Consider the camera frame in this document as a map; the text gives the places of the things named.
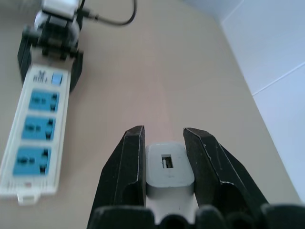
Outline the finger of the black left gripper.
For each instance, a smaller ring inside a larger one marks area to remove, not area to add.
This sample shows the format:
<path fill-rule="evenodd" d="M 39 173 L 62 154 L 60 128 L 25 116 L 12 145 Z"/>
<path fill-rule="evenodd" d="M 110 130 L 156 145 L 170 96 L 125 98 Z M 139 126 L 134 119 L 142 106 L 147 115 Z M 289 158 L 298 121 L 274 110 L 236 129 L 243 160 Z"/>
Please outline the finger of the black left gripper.
<path fill-rule="evenodd" d="M 71 68 L 70 93 L 74 90 L 74 88 L 81 76 L 82 65 L 83 65 L 83 52 L 78 52 L 74 58 L 72 68 Z"/>
<path fill-rule="evenodd" d="M 31 47 L 38 43 L 38 33 L 30 26 L 25 26 L 22 31 L 21 42 L 17 54 L 20 77 L 24 84 L 29 66 L 31 65 Z"/>

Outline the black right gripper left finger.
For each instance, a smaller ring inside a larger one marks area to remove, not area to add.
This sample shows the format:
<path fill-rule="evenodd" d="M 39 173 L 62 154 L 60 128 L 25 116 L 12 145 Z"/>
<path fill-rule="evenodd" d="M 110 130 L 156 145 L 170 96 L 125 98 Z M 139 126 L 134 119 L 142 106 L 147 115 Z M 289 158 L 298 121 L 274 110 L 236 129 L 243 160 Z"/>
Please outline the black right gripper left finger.
<path fill-rule="evenodd" d="M 145 129 L 125 131 L 104 165 L 92 211 L 104 206 L 146 206 Z"/>

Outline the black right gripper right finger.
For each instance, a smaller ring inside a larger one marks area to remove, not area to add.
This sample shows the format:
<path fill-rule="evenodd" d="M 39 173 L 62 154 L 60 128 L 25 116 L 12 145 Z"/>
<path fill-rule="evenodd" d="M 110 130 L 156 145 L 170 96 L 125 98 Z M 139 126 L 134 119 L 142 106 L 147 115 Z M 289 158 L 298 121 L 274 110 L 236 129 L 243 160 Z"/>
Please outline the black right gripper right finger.
<path fill-rule="evenodd" d="M 243 164 L 207 131 L 188 127 L 183 136 L 198 205 L 257 215 L 267 200 Z"/>

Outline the white USB charger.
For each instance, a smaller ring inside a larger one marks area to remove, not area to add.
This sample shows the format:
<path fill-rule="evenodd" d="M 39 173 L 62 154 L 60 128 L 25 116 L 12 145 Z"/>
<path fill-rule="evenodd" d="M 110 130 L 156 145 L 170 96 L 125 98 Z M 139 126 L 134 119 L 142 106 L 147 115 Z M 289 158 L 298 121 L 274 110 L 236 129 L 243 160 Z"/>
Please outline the white USB charger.
<path fill-rule="evenodd" d="M 153 211 L 156 223 L 172 214 L 194 223 L 198 209 L 194 182 L 183 144 L 165 142 L 146 147 L 146 207 Z"/>

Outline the white power strip blue sockets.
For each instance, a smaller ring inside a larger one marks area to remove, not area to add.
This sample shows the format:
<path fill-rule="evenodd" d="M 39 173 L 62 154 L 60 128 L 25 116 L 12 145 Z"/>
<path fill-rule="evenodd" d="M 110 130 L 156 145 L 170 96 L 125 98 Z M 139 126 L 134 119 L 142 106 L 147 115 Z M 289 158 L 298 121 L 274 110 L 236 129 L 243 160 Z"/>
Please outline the white power strip blue sockets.
<path fill-rule="evenodd" d="M 0 166 L 0 198 L 35 205 L 59 186 L 71 73 L 32 65 Z"/>

